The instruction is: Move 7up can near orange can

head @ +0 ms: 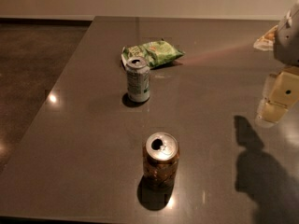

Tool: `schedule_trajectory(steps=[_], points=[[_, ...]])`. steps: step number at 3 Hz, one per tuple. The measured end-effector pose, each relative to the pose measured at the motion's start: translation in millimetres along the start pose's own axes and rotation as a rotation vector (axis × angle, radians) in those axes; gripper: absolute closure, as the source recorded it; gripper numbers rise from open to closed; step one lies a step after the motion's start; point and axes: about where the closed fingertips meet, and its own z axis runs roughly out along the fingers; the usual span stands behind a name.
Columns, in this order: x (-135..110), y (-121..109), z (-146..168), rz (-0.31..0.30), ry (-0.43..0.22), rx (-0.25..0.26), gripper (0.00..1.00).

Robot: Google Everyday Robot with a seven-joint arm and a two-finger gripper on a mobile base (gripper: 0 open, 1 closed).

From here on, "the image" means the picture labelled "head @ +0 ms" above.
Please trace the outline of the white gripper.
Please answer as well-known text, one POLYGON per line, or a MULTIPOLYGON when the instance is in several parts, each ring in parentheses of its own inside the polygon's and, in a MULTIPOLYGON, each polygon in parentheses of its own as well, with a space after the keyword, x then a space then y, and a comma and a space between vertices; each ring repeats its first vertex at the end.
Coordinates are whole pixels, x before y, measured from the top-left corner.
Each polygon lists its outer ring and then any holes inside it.
POLYGON ((278 25, 254 42, 253 47, 261 51, 274 51, 276 60, 294 65, 284 67, 277 74, 270 74, 265 80, 255 121, 263 128, 270 128, 299 101, 299 0, 278 25))

